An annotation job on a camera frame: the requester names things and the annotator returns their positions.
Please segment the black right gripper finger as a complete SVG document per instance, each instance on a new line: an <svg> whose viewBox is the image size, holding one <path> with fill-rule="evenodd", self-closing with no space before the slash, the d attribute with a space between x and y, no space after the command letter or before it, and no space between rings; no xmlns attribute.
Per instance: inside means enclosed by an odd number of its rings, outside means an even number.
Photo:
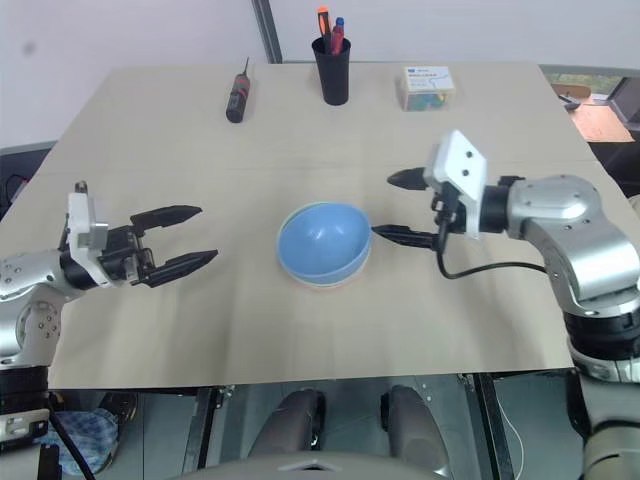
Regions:
<svg viewBox="0 0 640 480"><path fill-rule="evenodd" d="M401 246L433 250L436 244L434 233L415 231L408 226L401 225L379 225L371 230L382 238Z"/></svg>
<svg viewBox="0 0 640 480"><path fill-rule="evenodd" d="M426 189L423 168L411 168L397 171L387 178L387 182L392 186L404 190L424 191Z"/></svg>

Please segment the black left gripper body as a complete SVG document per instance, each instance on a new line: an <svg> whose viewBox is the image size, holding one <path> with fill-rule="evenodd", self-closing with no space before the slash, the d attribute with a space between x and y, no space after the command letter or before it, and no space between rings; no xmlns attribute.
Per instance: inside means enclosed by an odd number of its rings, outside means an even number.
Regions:
<svg viewBox="0 0 640 480"><path fill-rule="evenodd" d="M141 228L133 225L108 232L99 262L111 281L153 287L150 274L154 270L154 258L151 249L143 245L144 235Z"/></svg>

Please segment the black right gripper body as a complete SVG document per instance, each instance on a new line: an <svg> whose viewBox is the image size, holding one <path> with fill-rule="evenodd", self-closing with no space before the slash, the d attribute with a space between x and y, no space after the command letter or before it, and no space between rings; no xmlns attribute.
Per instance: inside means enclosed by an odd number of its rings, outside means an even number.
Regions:
<svg viewBox="0 0 640 480"><path fill-rule="evenodd" d="M434 250L445 249L449 234L466 233L466 208L459 198L460 192L449 182L444 182L434 193L431 208L436 213L435 223L438 226Z"/></svg>

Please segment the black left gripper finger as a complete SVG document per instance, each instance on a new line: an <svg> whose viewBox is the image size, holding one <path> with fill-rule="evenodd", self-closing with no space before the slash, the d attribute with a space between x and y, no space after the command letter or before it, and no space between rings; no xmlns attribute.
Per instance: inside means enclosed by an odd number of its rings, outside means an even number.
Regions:
<svg viewBox="0 0 640 480"><path fill-rule="evenodd" d="M201 212L197 206L173 205L132 215L130 220L136 234L143 235L150 229L183 223Z"/></svg>
<svg viewBox="0 0 640 480"><path fill-rule="evenodd" d="M146 272L146 285L155 288L186 277L209 264L218 255L217 250L191 252L166 261L160 267Z"/></svg>

